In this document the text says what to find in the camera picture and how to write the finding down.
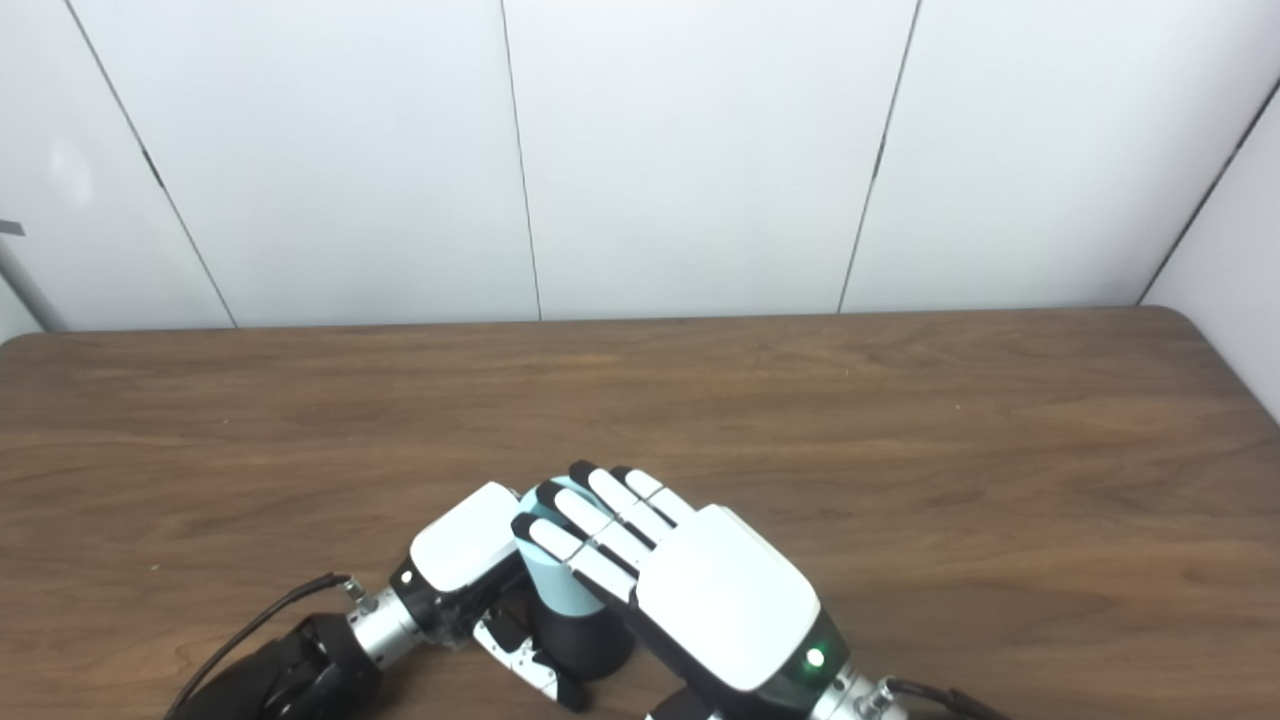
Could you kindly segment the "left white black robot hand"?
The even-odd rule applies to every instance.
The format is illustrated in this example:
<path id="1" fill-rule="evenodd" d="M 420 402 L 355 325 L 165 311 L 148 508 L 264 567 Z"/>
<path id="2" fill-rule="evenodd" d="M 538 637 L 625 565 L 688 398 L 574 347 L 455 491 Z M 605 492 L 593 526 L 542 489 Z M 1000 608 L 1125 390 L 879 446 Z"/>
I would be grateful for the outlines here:
<path id="1" fill-rule="evenodd" d="M 387 667 L 421 644 L 474 639 L 535 691 L 582 712 L 586 691 L 500 606 L 530 582 L 509 528 L 518 502 L 512 489 L 489 482 L 422 528 L 381 592 L 388 632 L 374 642 L 366 630 L 365 651 Z"/>

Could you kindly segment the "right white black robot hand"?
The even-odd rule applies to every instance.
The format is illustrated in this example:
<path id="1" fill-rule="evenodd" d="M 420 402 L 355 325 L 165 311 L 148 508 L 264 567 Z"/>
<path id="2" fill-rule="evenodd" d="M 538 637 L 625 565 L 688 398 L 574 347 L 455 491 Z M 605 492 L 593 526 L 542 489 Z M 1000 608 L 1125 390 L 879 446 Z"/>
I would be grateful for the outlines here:
<path id="1" fill-rule="evenodd" d="M 580 460 L 517 539 L 548 553 L 684 687 L 652 719 L 849 719 L 850 650 L 810 580 L 721 503 L 637 468 Z"/>

